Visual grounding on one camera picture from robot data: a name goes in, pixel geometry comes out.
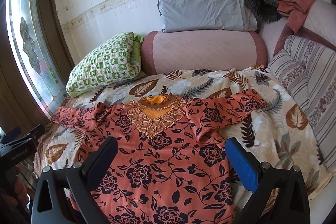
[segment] silver bolt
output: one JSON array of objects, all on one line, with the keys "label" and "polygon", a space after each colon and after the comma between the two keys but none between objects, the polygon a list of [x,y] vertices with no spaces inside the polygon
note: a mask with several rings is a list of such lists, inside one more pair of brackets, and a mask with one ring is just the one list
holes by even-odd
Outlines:
[{"label": "silver bolt", "polygon": [[51,167],[49,165],[47,165],[47,166],[43,167],[42,171],[47,173],[47,172],[50,171],[50,169],[51,169]]},{"label": "silver bolt", "polygon": [[262,166],[263,168],[265,168],[265,169],[268,169],[268,168],[271,167],[271,165],[270,165],[268,162],[266,162],[266,161],[262,162],[262,163],[261,163],[261,166]]},{"label": "silver bolt", "polygon": [[295,172],[300,172],[300,170],[301,170],[298,165],[294,165],[293,169],[294,169]]},{"label": "silver bolt", "polygon": [[73,168],[80,168],[80,167],[82,167],[82,163],[80,161],[77,161],[72,165],[72,167]]}]

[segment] coral garment with black flowers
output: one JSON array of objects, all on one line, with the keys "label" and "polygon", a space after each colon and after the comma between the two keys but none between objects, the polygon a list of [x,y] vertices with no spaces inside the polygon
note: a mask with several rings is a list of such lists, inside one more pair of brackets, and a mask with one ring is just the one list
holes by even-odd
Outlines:
[{"label": "coral garment with black flowers", "polygon": [[233,206],[225,141],[216,131],[265,106],[253,89],[227,98],[59,108],[53,121],[82,130],[83,162],[107,136],[119,151],[91,194],[112,223],[228,224]]}]

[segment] red cloth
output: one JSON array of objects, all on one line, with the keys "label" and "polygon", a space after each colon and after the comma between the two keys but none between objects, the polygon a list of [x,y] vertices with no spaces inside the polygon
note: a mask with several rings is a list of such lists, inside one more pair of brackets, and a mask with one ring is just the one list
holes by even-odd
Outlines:
[{"label": "red cloth", "polygon": [[278,12],[288,17],[288,26],[297,32],[305,23],[310,7],[315,0],[277,0]]},{"label": "red cloth", "polygon": [[[91,192],[112,223],[231,224],[229,164],[216,128],[238,123],[265,106],[261,96],[248,89],[227,98],[177,97],[165,114],[152,120],[142,112],[148,107],[137,101],[61,107],[52,120],[85,132],[77,152],[81,162],[107,136],[118,140],[118,154]],[[148,139],[150,128],[160,130]]]}]

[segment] hand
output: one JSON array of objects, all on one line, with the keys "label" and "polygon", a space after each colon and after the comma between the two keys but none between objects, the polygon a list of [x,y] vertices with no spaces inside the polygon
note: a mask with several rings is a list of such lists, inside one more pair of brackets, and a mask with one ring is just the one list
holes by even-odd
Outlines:
[{"label": "hand", "polygon": [[[16,174],[20,174],[21,170],[20,167],[16,166]],[[14,185],[14,191],[17,195],[18,200],[23,204],[23,205],[27,205],[29,202],[28,199],[28,193],[27,193],[27,189],[25,187],[25,185],[23,184],[22,180],[17,177],[16,181],[15,181],[15,185]],[[10,207],[16,207],[17,206],[17,201],[15,198],[13,198],[12,196],[9,196],[7,194],[2,194],[4,200],[6,201],[6,203],[10,206]]]}]

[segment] black fur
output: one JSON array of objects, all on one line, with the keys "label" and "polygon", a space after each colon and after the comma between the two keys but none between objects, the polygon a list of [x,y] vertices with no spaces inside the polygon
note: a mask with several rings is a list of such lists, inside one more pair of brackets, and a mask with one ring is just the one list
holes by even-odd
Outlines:
[{"label": "black fur", "polygon": [[249,7],[255,17],[264,22],[271,23],[279,21],[281,15],[277,12],[277,0],[247,0]]}]

